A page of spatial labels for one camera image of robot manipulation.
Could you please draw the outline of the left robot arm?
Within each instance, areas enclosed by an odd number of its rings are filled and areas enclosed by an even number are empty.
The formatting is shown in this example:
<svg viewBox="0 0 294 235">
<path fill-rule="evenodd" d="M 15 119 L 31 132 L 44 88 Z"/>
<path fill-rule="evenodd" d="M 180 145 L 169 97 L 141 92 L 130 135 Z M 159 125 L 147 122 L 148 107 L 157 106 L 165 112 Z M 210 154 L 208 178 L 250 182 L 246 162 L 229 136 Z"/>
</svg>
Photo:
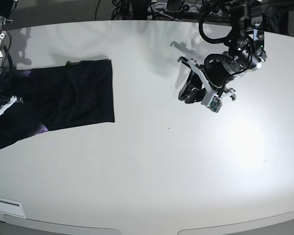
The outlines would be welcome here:
<svg viewBox="0 0 294 235">
<path fill-rule="evenodd" d="M 208 37 L 203 24 L 216 10 L 226 13 L 229 33 L 221 38 Z M 227 51 L 207 55 L 202 65 L 193 58 L 179 57 L 178 61 L 190 68 L 189 76 L 179 92 L 178 99 L 195 102 L 214 111 L 222 100 L 236 99 L 235 90 L 227 84 L 247 71 L 259 69 L 267 60 L 264 50 L 263 13 L 259 0 L 204 0 L 198 24 L 199 34 L 209 44 L 223 44 Z"/>
</svg>

